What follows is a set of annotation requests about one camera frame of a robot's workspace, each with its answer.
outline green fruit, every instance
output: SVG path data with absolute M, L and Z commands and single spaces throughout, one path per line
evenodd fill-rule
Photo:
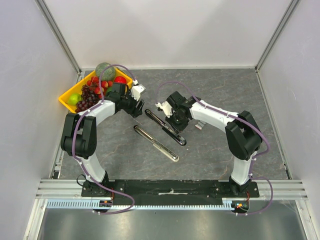
M 68 99 L 68 104 L 75 106 L 77 104 L 77 102 L 81 101 L 82 97 L 79 93 L 72 93 Z
M 110 63 L 107 63 L 107 62 L 100 63 L 95 68 L 95 75 L 98 78 L 100 78 L 102 71 L 109 65 Z M 112 66 L 104 71 L 101 81 L 113 81 L 115 77 L 116 77 L 116 69 Z

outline black mounting plate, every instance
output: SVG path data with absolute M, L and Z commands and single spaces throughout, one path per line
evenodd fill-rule
M 228 181 L 219 180 L 109 180 L 108 188 L 132 196 L 136 205 L 221 205 L 222 198 L 259 197 L 258 185 L 250 182 L 243 192 L 231 191 Z M 95 183 L 85 181 L 82 197 L 106 198 L 111 193 Z M 130 205 L 128 197 L 116 194 L 113 205 Z

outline green apple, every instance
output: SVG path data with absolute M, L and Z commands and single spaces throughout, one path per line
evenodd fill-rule
M 72 93 L 68 99 L 68 104 L 75 106 L 77 102 L 81 101 L 82 97 L 79 93 Z

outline fruit basket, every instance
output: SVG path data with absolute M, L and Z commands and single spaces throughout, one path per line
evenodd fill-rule
M 59 102 L 62 103 L 67 109 L 69 109 L 70 112 L 76 113 L 76 106 L 72 106 L 68 104 L 68 99 L 71 96 L 71 94 L 77 93 L 77 94 L 82 94 L 82 87 L 83 85 L 86 85 L 87 81 L 91 79 L 91 77 L 96 75 L 96 71 L 91 72 L 88 76 L 86 76 L 84 79 L 79 81 L 76 85 L 71 87 L 68 91 L 66 91 L 64 94 L 62 94 L 59 97 Z M 119 70 L 118 68 L 115 67 L 115 77 L 122 76 L 126 79 L 126 84 L 129 86 L 131 89 L 133 80 L 131 77 L 127 76 L 123 71 Z

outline marble surface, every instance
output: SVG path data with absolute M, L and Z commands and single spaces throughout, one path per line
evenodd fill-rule
M 163 120 L 165 115 L 158 112 L 154 105 L 155 91 L 159 84 L 172 80 L 187 84 L 197 97 L 211 105 L 231 112 L 251 112 L 271 145 L 271 151 L 259 157 L 254 164 L 254 176 L 287 179 L 254 69 L 157 69 L 132 72 L 139 83 L 146 87 L 142 96 L 145 100 L 144 109 L 150 109 Z M 167 84 L 160 90 L 159 100 L 164 101 L 174 91 L 190 97 L 182 86 Z M 228 149 L 226 135 L 208 124 L 199 130 L 195 127 L 197 122 L 192 120 L 181 133 L 187 145 L 180 146 L 144 113 L 132 118 L 122 111 L 98 126 L 96 154 L 111 179 L 228 179 L 234 157 Z M 141 126 L 178 154 L 179 161 L 172 162 L 158 151 L 134 131 L 134 125 Z M 81 173 L 76 161 L 64 154 L 60 178 L 75 179 Z

